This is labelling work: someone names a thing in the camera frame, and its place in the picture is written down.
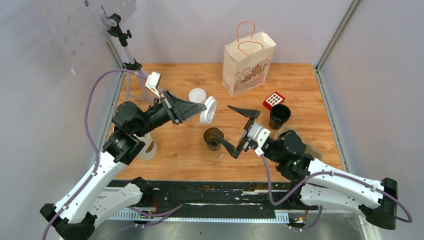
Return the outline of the white coffee lid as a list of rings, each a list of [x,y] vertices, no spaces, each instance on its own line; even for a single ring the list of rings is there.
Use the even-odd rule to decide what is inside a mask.
[[[200,113],[199,123],[203,125],[208,125],[213,121],[215,117],[218,102],[214,96],[209,96],[205,100],[204,105],[206,106],[206,110]]]

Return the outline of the dark coffee cup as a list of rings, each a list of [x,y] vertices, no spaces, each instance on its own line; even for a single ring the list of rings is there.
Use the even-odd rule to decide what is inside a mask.
[[[217,127],[210,127],[203,133],[203,140],[211,151],[217,151],[221,147],[221,143],[214,133],[224,138],[224,133]]]

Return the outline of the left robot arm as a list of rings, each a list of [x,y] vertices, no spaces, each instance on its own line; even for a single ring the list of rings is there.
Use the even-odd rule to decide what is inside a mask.
[[[95,150],[93,166],[61,200],[45,204],[41,215],[63,239],[87,240],[101,223],[122,209],[136,204],[149,206],[153,188],[141,177],[105,198],[99,195],[144,148],[143,136],[169,121],[181,124],[206,109],[204,104],[180,99],[169,90],[161,92],[145,111],[132,101],[121,103],[112,118],[113,133]]]

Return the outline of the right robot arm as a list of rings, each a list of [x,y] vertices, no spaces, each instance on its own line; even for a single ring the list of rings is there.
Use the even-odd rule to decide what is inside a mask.
[[[214,132],[216,142],[233,158],[249,149],[262,158],[277,164],[276,170],[295,186],[279,201],[268,197],[272,205],[286,201],[292,209],[301,205],[334,208],[356,213],[370,224],[395,230],[397,221],[398,183],[389,177],[374,180],[334,168],[307,153],[307,145],[295,130],[290,129],[274,139],[270,131],[255,122],[260,111],[230,106],[230,109],[248,118],[245,132],[237,146]]]

